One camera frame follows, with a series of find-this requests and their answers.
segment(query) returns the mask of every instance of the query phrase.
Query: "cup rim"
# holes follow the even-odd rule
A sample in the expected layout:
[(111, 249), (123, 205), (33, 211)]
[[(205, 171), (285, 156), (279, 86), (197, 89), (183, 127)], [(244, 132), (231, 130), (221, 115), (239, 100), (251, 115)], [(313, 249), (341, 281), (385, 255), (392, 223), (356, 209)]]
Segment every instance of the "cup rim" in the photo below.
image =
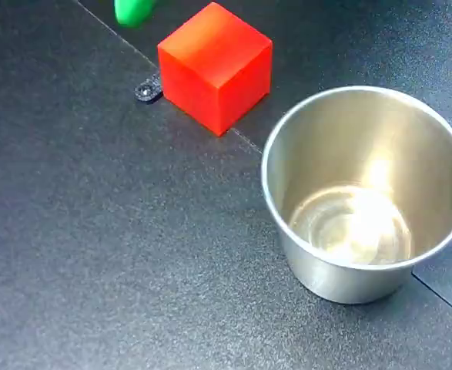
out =
[(408, 105), (412, 105), (415, 108), (418, 108), (420, 111), (426, 113), (428, 116), (431, 116), (435, 121), (437, 121), (449, 134), (452, 138), (452, 127), (440, 114), (435, 112), (431, 107), (429, 107), (426, 103), (421, 102), (420, 100), (413, 98), (403, 92), (399, 92), (393, 89), (387, 89), (383, 87), (376, 86), (344, 86), (338, 87), (335, 89), (328, 89), (308, 98), (302, 100), (297, 103), (293, 108), (291, 108), (275, 125), (272, 132), (270, 133), (266, 144), (264, 146), (263, 155), (262, 155), (262, 164), (261, 164), (261, 180), (262, 180), (262, 188), (263, 188), (263, 196), (265, 197), (266, 204), (269, 208), (270, 213), (273, 216), (273, 219), (276, 221), (278, 227), (282, 229), (284, 233), (294, 241), (298, 246), (304, 249), (306, 252), (312, 254), (314, 257), (327, 262), (328, 264), (332, 264), (337, 267), (345, 267), (354, 270), (362, 270), (362, 271), (391, 271), (402, 269), (405, 267), (412, 267), (415, 264), (428, 259), (429, 257), (435, 255), (437, 252), (442, 250), (449, 242), (452, 240), (452, 230), (451, 232), (435, 247), (431, 248), (427, 252), (420, 254), (414, 258), (404, 261), (398, 261), (392, 264), (352, 264), (345, 263), (343, 261), (336, 261), (332, 259), (326, 251), (315, 248), (309, 242), (305, 241), (301, 237), (299, 237), (290, 227), (287, 225), (286, 221), (280, 216), (279, 211), (276, 209), (276, 206), (273, 202), (272, 195), (270, 193), (269, 184), (267, 181), (267, 165), (270, 156), (270, 150), (272, 145), (274, 144), (276, 138), (279, 135), (279, 131), (288, 123), (291, 117), (300, 111), (304, 106), (313, 103), (318, 99), (325, 98), (329, 95), (333, 95), (336, 93), (344, 93), (350, 91), (367, 91), (371, 93), (379, 93), (385, 96), (389, 96), (391, 99), (396, 99), (401, 101), (402, 103), (406, 103)]

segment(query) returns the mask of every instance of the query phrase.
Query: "red block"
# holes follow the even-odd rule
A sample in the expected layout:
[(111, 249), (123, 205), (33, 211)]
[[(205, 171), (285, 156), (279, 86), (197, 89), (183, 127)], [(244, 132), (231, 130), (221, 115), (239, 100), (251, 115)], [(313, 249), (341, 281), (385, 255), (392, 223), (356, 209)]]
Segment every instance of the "red block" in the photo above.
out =
[(272, 42), (214, 2), (157, 48), (164, 96), (217, 136), (270, 91)]

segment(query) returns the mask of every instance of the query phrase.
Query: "dark gray table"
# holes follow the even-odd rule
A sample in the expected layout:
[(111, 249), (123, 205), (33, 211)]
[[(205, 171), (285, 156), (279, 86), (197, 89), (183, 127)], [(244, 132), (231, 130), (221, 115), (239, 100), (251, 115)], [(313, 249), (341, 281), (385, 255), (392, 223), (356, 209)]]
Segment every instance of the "dark gray table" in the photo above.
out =
[[(349, 307), (296, 281), (258, 147), (135, 103), (154, 68), (76, 3), (0, 6), (0, 369), (452, 368), (452, 307), (417, 279)], [(255, 143), (311, 92), (276, 80)], [(452, 302), (452, 248), (435, 266)]]
[[(138, 29), (118, 27), (111, 2), (80, 2), (157, 63), (157, 43), (208, 0), (160, 0)], [(272, 93), (237, 125), (258, 147), (291, 106), (336, 86), (399, 89), (430, 104), (452, 125), (451, 0), (218, 2), (274, 43)], [(415, 274), (452, 304), (452, 248)]]

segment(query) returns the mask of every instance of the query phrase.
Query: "green object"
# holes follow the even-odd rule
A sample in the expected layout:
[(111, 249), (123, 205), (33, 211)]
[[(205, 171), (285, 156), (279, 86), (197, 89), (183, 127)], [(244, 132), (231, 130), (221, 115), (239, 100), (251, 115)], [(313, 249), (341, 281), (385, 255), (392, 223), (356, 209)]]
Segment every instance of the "green object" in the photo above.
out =
[(152, 12), (156, 0), (115, 0), (116, 20), (126, 27), (139, 26)]

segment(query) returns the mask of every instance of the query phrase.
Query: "stainless steel cup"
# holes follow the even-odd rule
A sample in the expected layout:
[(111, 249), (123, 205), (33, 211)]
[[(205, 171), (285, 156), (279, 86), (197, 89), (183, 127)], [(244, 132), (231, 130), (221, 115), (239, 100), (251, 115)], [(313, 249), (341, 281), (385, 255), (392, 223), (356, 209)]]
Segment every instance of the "stainless steel cup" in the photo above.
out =
[(330, 301), (373, 301), (452, 239), (452, 129), (401, 92), (321, 92), (270, 134), (262, 185), (301, 283)]

